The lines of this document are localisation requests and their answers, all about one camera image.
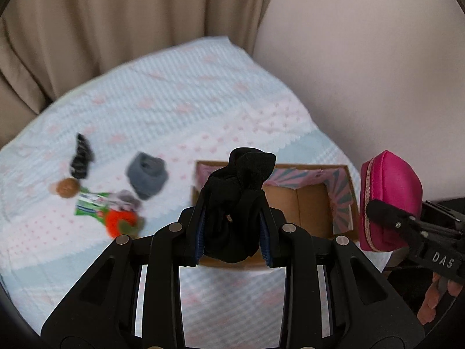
green package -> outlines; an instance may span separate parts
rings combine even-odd
[[[91,193],[88,189],[82,188],[78,195],[74,215],[93,216],[104,224],[103,218],[110,210],[108,208],[109,195],[110,193]]]

pink zipper pouch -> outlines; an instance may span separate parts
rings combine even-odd
[[[360,178],[360,247],[373,252],[406,247],[406,242],[394,230],[382,228],[368,219],[366,205],[378,199],[419,218],[423,189],[418,176],[400,157],[384,151],[362,165]]]

black plastic frame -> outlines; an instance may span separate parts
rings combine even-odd
[[[191,249],[202,226],[195,211],[203,208],[201,192],[196,207],[185,209],[174,226],[134,241],[123,235],[118,243],[117,238],[52,312],[41,337],[52,349],[194,349],[185,346],[179,266],[198,263]],[[414,349],[424,338],[399,294],[346,237],[313,237],[287,225],[283,213],[269,206],[261,211],[261,225],[270,237],[263,244],[271,267],[286,268],[280,342],[274,349]],[[142,265],[148,267],[139,338],[134,324]],[[317,265],[324,265],[331,279],[326,287],[332,332],[325,338]]]
[[[0,0],[0,15],[10,0]],[[465,12],[465,0],[457,0]],[[417,349],[448,349],[463,347],[461,329],[465,325],[465,298],[456,301],[442,318],[444,329],[428,336]],[[12,304],[8,294],[0,283],[0,343],[2,348],[47,349],[40,337],[26,323]]]

bed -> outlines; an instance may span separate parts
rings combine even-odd
[[[139,151],[165,160],[169,179],[143,203],[142,236],[190,205],[196,159],[225,161],[236,147],[273,152],[281,163],[347,164],[360,192],[359,173],[297,97],[226,37],[124,64],[67,93],[0,151],[1,284],[37,333],[111,241],[94,218],[74,215],[75,199],[49,191],[68,175],[78,132],[95,156],[83,183],[91,191],[130,190],[124,171]],[[368,255],[380,270],[389,259]],[[283,271],[182,269],[187,345],[275,346]],[[143,282],[140,290],[139,335]]]

white wall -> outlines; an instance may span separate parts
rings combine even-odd
[[[389,149],[425,198],[465,196],[465,15],[455,0],[271,0],[255,59],[357,167]]]

